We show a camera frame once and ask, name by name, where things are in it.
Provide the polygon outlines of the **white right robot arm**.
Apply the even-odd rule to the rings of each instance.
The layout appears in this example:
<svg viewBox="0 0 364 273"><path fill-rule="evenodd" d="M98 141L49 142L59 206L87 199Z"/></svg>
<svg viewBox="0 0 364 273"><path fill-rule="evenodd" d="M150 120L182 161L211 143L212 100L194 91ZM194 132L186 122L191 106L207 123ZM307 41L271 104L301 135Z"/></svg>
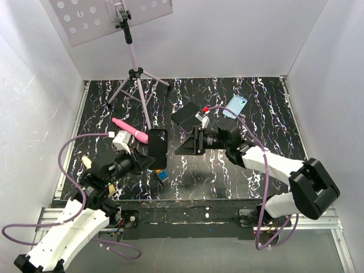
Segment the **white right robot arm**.
<svg viewBox="0 0 364 273"><path fill-rule="evenodd" d="M262 150L242 139L238 126L217 131L195 126L175 154L197 156L206 150L225 150L233 164L265 173L290 187L290 192L270 196L257 206L258 221L264 226L291 214L317 220L340 196L339 188L319 160L310 158L304 162Z"/></svg>

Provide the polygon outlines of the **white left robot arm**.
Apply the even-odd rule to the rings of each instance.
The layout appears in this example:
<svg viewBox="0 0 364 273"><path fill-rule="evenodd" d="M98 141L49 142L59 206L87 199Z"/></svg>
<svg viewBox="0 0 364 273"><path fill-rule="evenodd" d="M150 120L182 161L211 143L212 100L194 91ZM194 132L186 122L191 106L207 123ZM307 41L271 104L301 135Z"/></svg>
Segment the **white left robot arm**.
<svg viewBox="0 0 364 273"><path fill-rule="evenodd" d="M80 250L106 227L123 226L127 217L111 199L111 187L124 176L140 174L155 159L134 148L121 150L110 163L99 165L83 156L81 193L71 197L57 221L27 254L20 254L14 265L21 272L65 272Z"/></svg>

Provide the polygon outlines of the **light blue phone case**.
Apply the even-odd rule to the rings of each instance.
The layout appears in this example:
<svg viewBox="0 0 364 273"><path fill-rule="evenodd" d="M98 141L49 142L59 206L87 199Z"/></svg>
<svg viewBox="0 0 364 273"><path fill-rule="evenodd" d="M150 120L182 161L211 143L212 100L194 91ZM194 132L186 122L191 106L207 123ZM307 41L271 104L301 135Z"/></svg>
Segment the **light blue phone case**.
<svg viewBox="0 0 364 273"><path fill-rule="evenodd" d="M237 115L240 115L246 105L247 99L239 95L234 95L227 104L226 109L222 111L222 114L226 118L236 119Z"/></svg>

